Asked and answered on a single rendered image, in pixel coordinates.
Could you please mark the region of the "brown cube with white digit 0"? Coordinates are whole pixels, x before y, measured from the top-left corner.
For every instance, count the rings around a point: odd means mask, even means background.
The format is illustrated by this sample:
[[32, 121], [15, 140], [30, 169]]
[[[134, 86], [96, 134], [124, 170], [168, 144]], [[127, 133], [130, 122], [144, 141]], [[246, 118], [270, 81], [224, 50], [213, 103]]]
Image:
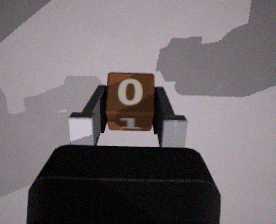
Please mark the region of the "brown cube with white digit 0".
[[110, 130], [152, 129], [155, 92], [152, 73], [110, 72], [106, 91], [105, 114]]

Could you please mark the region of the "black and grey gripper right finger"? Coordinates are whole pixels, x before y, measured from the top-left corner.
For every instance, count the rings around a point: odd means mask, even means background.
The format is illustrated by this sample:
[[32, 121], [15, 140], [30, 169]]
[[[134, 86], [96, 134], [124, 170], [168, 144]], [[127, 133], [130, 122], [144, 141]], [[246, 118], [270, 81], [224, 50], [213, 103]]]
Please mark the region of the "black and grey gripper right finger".
[[159, 147], [185, 148], [188, 121], [184, 115], [175, 115], [164, 87], [155, 87], [152, 124]]

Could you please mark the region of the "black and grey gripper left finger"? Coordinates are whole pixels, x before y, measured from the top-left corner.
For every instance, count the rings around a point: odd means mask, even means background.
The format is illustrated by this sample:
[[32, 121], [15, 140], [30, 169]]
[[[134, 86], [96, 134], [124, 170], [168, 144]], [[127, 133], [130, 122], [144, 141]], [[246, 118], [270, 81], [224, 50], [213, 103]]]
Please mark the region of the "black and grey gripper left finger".
[[82, 112], [68, 118], [70, 145], [97, 145], [107, 124], [106, 85], [98, 85]]

